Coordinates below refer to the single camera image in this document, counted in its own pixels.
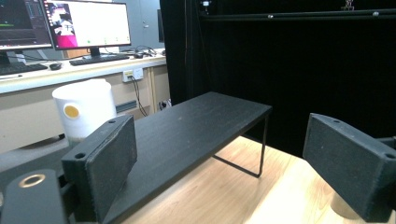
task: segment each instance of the round hole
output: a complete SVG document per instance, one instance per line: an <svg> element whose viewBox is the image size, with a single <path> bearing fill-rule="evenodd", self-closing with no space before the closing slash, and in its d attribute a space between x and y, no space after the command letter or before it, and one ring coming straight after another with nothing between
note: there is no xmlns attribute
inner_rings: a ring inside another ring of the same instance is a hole
<svg viewBox="0 0 396 224"><path fill-rule="evenodd" d="M85 157L85 153L78 153L78 154L75 156L76 159L82 159L82 158L84 158L84 157Z"/></svg>
<svg viewBox="0 0 396 224"><path fill-rule="evenodd" d="M43 180L46 178L45 175L30 175L26 178L24 178L21 182L20 182L20 187L21 188L30 188L32 186L35 186L41 182L43 182Z"/></svg>
<svg viewBox="0 0 396 224"><path fill-rule="evenodd" d="M385 156L390 158L390 159L393 159L393 160L396 159L395 155L392 155L392 154L389 154L389 153L386 153Z"/></svg>

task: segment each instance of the black padded block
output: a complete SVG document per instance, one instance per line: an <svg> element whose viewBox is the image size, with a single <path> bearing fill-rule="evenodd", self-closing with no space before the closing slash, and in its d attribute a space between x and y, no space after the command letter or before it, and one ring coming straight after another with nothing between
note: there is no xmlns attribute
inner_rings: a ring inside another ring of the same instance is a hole
<svg viewBox="0 0 396 224"><path fill-rule="evenodd" d="M136 157L132 116L105 122L63 156L64 176L78 189L77 221L104 220Z"/></svg>
<svg viewBox="0 0 396 224"><path fill-rule="evenodd" d="M17 177L7 185L4 196L1 223L68 223L53 170Z"/></svg>
<svg viewBox="0 0 396 224"><path fill-rule="evenodd" d="M396 183L393 148L341 120L311 114L303 157L365 221L389 220Z"/></svg>

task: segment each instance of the black metal frame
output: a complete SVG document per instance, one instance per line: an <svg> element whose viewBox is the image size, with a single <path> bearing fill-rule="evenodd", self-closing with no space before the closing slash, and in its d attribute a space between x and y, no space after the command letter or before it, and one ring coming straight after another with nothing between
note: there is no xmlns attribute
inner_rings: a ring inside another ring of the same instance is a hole
<svg viewBox="0 0 396 224"><path fill-rule="evenodd" d="M242 166L240 166L240 165L238 165L238 164L235 164L235 163L233 163L233 162L231 162L231 161L227 161L227 160L225 160L225 159L223 159L222 157L219 157L219 156L217 156L217 155L214 155L214 156L212 156L212 157L213 157L214 159L219 160L219 161L222 161L222 162L226 163L227 165L230 165L230 166L232 166L233 168L235 168L235 169L237 169L237 170L240 170L240 171L242 171L242 172L244 172L244 173L246 173L246 174L248 174L248 175L252 175L252 176L254 176L254 177L259 178L259 177L262 175L262 166L263 166L263 164L264 164L265 140L266 140L267 130L268 130L268 119L269 119L269 116L266 116L266 117L264 118L265 124L264 124L263 136L262 136L262 153L261 153L261 156L260 156L260 170L259 170L259 172L258 172L257 174L254 173L254 172L252 172L252 171L249 171L248 169L246 169L246 168L244 168L244 167L242 167Z"/></svg>

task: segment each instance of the light wood desk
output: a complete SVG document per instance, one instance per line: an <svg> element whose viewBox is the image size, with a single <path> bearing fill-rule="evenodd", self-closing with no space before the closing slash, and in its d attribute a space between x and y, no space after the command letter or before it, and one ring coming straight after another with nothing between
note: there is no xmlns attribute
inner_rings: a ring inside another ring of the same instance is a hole
<svg viewBox="0 0 396 224"><path fill-rule="evenodd" d="M238 137L218 155L254 170L260 150ZM334 213L333 195L306 161L267 147L260 178L209 159L123 223L365 223Z"/></svg>
<svg viewBox="0 0 396 224"><path fill-rule="evenodd" d="M146 112L155 113L158 102L170 98L166 59L161 54L80 66L72 66L69 61L63 61L63 64L58 71L47 69L23 73L22 77L0 79L0 153L64 132L52 92L65 84L104 78L112 86L115 105L123 105L137 102L137 97L134 83L122 82L122 72L143 68L144 78L137 83L140 103ZM143 117L138 108L128 112L136 119Z"/></svg>

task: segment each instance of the yellow label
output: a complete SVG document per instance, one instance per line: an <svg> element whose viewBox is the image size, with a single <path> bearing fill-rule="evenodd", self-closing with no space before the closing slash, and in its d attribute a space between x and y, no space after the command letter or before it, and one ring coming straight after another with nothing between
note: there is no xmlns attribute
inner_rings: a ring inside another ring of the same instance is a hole
<svg viewBox="0 0 396 224"><path fill-rule="evenodd" d="M78 109L73 107L72 105L68 105L64 108L64 113L66 114L67 117L71 119L75 119L78 117Z"/></svg>

